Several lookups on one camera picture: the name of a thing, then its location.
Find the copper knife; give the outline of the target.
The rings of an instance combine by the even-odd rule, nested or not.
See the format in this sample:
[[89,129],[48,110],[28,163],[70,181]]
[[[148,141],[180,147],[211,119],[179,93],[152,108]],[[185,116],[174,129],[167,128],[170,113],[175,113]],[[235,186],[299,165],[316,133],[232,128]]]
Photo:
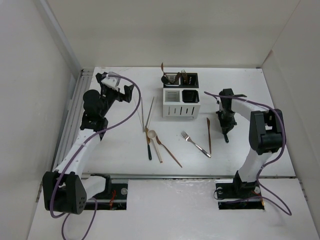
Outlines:
[[206,118],[206,122],[207,122],[207,131],[208,131],[208,145],[209,145],[209,153],[210,155],[212,154],[212,142],[211,142],[211,122],[210,119],[207,117]]

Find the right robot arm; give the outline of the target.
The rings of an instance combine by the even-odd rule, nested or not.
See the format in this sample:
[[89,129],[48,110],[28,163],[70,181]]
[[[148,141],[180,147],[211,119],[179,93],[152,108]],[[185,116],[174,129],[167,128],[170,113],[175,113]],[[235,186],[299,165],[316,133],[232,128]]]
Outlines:
[[219,110],[216,112],[222,134],[227,134],[237,125],[238,113],[249,121],[249,153],[242,167],[236,171],[232,182],[217,183],[217,199],[246,199],[258,194],[258,177],[267,160],[286,143],[283,113],[278,108],[240,100],[244,94],[235,95],[231,88],[219,93]]

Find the silver metal chopstick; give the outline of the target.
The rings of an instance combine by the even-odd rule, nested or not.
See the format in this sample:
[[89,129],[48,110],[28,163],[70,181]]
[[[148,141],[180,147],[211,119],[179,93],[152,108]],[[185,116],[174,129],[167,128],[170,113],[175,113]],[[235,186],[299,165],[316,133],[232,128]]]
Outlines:
[[141,123],[142,123],[142,132],[145,132],[145,121],[144,121],[144,105],[143,97],[141,97]]
[[147,130],[147,127],[148,127],[148,124],[149,124],[149,121],[150,121],[150,118],[151,118],[151,112],[152,112],[154,100],[155,100],[155,97],[153,96],[153,97],[152,97],[151,104],[150,104],[150,108],[149,108],[149,112],[148,112],[146,124],[145,124],[145,127],[144,127],[144,131]]

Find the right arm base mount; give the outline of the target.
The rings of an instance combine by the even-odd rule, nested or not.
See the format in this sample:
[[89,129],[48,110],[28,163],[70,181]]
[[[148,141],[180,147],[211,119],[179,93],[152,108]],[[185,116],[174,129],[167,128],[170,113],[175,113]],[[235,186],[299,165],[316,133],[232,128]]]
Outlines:
[[251,186],[237,188],[233,182],[215,183],[214,197],[218,200],[219,210],[264,210],[260,198],[260,187],[254,183]]

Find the gold fork dark handle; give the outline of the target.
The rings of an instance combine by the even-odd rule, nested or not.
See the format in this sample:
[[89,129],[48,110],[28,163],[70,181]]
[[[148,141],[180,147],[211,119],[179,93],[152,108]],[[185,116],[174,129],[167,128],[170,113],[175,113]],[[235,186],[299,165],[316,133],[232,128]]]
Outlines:
[[225,142],[226,142],[226,143],[229,143],[229,138],[228,138],[227,134],[224,134],[223,136],[224,136]]

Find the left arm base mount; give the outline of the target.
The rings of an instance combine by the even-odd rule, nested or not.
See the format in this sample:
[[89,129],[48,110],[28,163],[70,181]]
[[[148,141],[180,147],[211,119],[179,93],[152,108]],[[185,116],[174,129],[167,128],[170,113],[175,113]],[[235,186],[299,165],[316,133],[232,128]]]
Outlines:
[[106,179],[104,190],[92,196],[97,200],[97,210],[126,210],[129,192],[128,180],[114,179],[108,175],[104,175],[103,177]]

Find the black spoon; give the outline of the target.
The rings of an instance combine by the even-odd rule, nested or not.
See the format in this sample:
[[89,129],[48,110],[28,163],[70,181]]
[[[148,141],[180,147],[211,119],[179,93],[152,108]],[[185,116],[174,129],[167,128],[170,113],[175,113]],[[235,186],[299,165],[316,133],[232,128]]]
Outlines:
[[165,76],[163,75],[161,77],[161,82],[164,84],[164,85],[170,85],[171,84],[171,81]]

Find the dark wooden fork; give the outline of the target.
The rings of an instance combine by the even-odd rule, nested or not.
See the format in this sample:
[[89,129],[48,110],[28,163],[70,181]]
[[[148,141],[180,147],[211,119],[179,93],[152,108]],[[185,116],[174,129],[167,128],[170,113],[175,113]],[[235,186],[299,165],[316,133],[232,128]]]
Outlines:
[[187,75],[186,71],[182,70],[181,75],[183,77],[183,83],[187,85],[188,84],[188,75]]

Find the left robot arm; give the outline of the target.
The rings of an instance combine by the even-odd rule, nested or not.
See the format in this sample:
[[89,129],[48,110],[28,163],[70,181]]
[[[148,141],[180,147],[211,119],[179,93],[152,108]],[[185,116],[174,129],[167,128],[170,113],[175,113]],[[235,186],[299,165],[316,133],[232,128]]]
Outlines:
[[139,87],[129,79],[130,85],[125,85],[124,92],[121,92],[119,84],[126,77],[114,72],[97,73],[95,78],[100,90],[91,89],[83,94],[84,112],[75,142],[61,163],[42,177],[44,206],[55,219],[65,214],[79,215],[88,200],[96,195],[104,199],[112,192],[109,176],[95,173],[83,180],[82,174],[105,133],[129,120],[126,117],[109,126],[107,112],[116,101],[130,103],[133,91]]

